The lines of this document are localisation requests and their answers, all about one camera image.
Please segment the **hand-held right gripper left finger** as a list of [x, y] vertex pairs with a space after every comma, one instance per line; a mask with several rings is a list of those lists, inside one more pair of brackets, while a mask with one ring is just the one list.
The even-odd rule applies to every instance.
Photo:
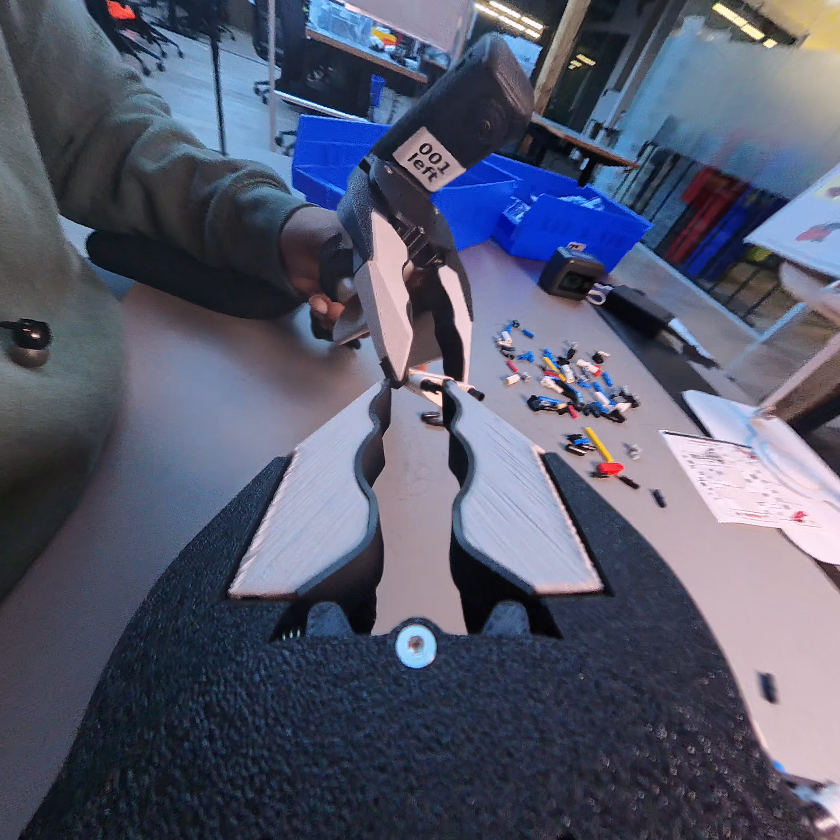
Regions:
[[228, 588], [231, 599], [363, 599], [382, 577], [372, 486], [392, 388], [373, 385], [295, 447]]

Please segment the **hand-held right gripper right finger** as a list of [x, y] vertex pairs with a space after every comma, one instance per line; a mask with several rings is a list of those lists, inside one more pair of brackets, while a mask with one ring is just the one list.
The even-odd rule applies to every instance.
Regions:
[[452, 381], [444, 384], [443, 415], [458, 482], [456, 547], [525, 595], [603, 592], [545, 450]]

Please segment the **white curved toy panel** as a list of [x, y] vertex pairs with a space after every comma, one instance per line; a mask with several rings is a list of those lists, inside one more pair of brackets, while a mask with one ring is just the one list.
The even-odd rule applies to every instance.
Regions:
[[443, 393], [445, 392], [445, 384], [447, 382], [453, 383], [454, 385], [461, 385], [457, 380], [444, 374], [411, 367], [407, 371], [404, 387], [409, 392], [441, 407], [443, 405]]

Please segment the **blue plastic bin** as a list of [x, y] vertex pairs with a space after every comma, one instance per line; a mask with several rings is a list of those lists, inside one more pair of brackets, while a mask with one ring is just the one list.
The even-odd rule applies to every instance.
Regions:
[[[388, 125], [301, 115], [292, 159], [292, 184], [311, 204], [336, 210], [355, 166]], [[508, 207], [517, 181], [492, 154], [433, 197], [458, 250], [487, 241]]]
[[652, 227], [625, 205], [567, 176], [498, 154], [489, 162], [516, 182], [492, 233], [511, 256], [546, 261], [558, 248], [571, 248], [610, 272]]

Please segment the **pile of small toy pieces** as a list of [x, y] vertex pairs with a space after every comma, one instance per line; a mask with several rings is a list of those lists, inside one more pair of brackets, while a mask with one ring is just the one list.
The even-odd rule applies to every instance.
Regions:
[[533, 413], [622, 424], [641, 407], [635, 390], [612, 374], [608, 350], [588, 352], [571, 340], [543, 347], [536, 333], [516, 319], [493, 334], [492, 344], [506, 365], [500, 382], [519, 389]]

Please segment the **black white toy brick model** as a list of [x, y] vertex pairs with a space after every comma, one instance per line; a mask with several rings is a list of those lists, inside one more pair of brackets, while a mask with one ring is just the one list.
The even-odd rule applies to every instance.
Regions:
[[800, 808], [812, 832], [819, 838], [839, 838], [839, 785], [820, 782], [787, 773], [783, 764], [773, 760], [780, 776], [782, 791]]

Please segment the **whiteboard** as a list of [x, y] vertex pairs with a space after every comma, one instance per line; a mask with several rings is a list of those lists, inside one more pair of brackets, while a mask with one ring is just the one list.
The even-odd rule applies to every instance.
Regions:
[[472, 1], [345, 1], [367, 17], [451, 54], [473, 15]]

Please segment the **wooden background table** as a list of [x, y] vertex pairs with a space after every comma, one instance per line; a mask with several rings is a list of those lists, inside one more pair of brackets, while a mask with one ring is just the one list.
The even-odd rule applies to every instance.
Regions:
[[602, 165], [617, 167], [625, 172], [634, 171], [641, 165], [536, 112], [531, 116], [527, 135], [531, 139], [528, 160], [538, 168], [543, 166], [549, 152], [560, 152], [565, 148], [579, 151], [584, 160], [584, 166], [576, 176], [579, 187], [588, 186], [595, 170]]

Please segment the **black device with green display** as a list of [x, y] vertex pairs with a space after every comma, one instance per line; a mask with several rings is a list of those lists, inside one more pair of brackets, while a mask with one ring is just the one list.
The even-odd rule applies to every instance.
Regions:
[[606, 269], [597, 258], [560, 247], [542, 268], [538, 286], [553, 297], [582, 301], [605, 274]]

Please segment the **black power adapter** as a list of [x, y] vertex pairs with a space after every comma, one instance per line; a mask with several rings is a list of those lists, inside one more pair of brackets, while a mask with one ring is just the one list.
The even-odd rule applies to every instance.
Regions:
[[629, 286], [612, 287], [605, 294], [601, 310], [649, 339], [672, 333], [671, 323], [676, 318], [668, 309]]

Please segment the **white printed sheet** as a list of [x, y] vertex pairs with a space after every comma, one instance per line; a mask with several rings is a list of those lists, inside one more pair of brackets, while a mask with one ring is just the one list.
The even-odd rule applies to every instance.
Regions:
[[823, 529], [815, 504], [782, 484], [750, 447], [669, 430], [660, 434], [718, 522]]

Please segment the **stacked red blue crates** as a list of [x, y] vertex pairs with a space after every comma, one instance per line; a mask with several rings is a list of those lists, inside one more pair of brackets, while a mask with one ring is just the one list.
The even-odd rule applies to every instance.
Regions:
[[713, 286], [739, 259], [744, 239], [787, 199], [709, 166], [679, 200], [683, 212], [654, 248], [657, 256], [701, 286]]

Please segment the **white stand base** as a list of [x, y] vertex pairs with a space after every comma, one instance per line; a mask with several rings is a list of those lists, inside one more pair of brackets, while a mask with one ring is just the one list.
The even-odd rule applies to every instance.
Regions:
[[758, 416], [753, 406], [703, 392], [688, 391], [684, 397], [707, 425], [706, 437], [750, 447], [782, 484], [815, 504], [822, 530], [780, 531], [814, 560], [838, 566], [838, 475], [782, 420]]

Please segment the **instruction booklet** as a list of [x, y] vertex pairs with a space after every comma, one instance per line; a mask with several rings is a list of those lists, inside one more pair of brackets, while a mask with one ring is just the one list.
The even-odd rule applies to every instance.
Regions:
[[803, 268], [839, 278], [839, 165], [744, 241]]

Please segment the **black drawstring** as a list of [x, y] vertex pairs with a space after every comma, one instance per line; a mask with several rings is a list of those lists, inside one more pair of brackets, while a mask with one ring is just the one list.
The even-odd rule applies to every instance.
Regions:
[[47, 322], [31, 318], [1, 321], [1, 329], [10, 334], [7, 355], [26, 370], [42, 368], [49, 360], [53, 335]]

